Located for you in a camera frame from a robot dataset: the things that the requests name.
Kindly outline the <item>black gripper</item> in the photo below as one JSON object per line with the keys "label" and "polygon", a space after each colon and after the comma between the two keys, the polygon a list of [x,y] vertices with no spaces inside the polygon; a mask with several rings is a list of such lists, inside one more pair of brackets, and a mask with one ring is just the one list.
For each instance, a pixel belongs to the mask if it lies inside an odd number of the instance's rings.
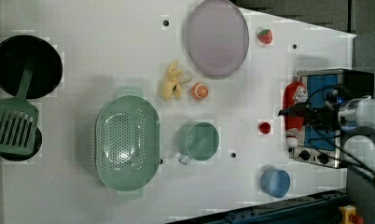
{"label": "black gripper", "polygon": [[307,103],[292,105],[278,112],[279,116],[305,117],[307,124],[316,130],[340,129],[338,113],[340,100],[336,91],[317,90],[309,95]]}

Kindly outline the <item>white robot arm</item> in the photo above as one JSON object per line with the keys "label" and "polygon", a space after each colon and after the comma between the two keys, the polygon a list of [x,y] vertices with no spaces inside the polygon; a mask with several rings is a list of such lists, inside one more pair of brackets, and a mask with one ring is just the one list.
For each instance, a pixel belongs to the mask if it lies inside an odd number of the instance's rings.
{"label": "white robot arm", "polygon": [[328,138],[320,131],[341,131],[340,143],[334,148],[352,161],[340,159],[340,162],[367,171],[371,174],[371,182],[375,184],[375,170],[369,168],[344,147],[350,138],[358,135],[369,138],[375,145],[375,98],[368,95],[349,101],[326,103],[322,107],[313,107],[310,101],[306,100],[281,109],[278,115],[289,119],[302,119],[303,126],[312,128],[326,141]]}

